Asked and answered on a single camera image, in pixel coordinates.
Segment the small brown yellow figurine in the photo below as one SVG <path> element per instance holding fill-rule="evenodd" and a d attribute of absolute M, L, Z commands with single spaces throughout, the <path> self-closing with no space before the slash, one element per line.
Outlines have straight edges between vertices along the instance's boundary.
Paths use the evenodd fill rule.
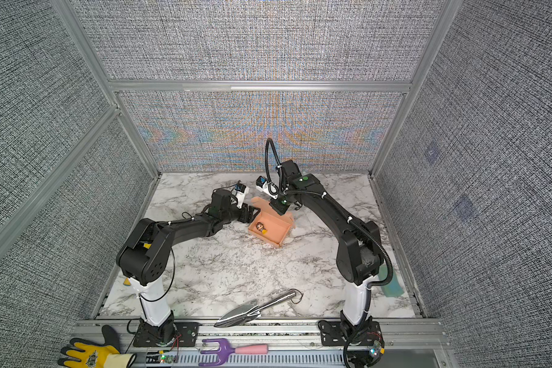
<path fill-rule="evenodd" d="M 268 232 L 268 230 L 265 228 L 265 226 L 260 222 L 256 225 L 256 229 L 258 230 L 259 233 L 261 233 L 263 235 L 265 235 Z"/>

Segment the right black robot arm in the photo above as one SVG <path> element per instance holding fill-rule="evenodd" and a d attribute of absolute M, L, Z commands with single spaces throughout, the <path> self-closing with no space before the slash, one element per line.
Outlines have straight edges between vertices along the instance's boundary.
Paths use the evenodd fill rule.
<path fill-rule="evenodd" d="M 346 281 L 340 313 L 340 334 L 346 345 L 358 344 L 372 331 L 369 316 L 372 289 L 389 285 L 394 268 L 382 246 L 380 229 L 346 210 L 313 174 L 303 174 L 287 160 L 277 168 L 279 184 L 268 174 L 256 179 L 256 187 L 269 195 L 270 207 L 283 216 L 293 204 L 311 210 L 338 241 L 336 265 Z"/>

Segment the pink paper box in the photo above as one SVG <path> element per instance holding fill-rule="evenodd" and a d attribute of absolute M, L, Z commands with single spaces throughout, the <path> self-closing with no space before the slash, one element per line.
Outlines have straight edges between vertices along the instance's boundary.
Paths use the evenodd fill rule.
<path fill-rule="evenodd" d="M 251 222 L 248 227 L 250 235 L 261 239 L 264 242 L 280 248 L 285 242 L 285 239 L 290 234 L 291 230 L 295 227 L 294 217 L 291 213 L 285 215 L 279 215 L 271 206 L 270 202 L 260 197 L 253 197 L 251 199 L 251 205 L 260 210 L 256 218 Z M 262 223 L 268 232 L 263 235 L 258 232 L 256 225 Z"/>

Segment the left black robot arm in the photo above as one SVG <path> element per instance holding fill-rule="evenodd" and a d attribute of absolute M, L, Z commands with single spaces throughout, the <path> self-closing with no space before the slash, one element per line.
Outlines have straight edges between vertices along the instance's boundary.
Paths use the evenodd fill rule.
<path fill-rule="evenodd" d="M 137 334 L 144 342 L 168 346 L 177 339 L 174 314 L 167 301 L 169 288 L 162 276 L 169 262 L 176 266 L 175 245 L 214 236 L 233 222 L 249 224 L 259 209 L 245 203 L 249 188 L 237 182 L 213 191 L 210 204 L 185 219 L 135 225 L 117 254 L 116 263 L 136 294 L 141 307 Z"/>

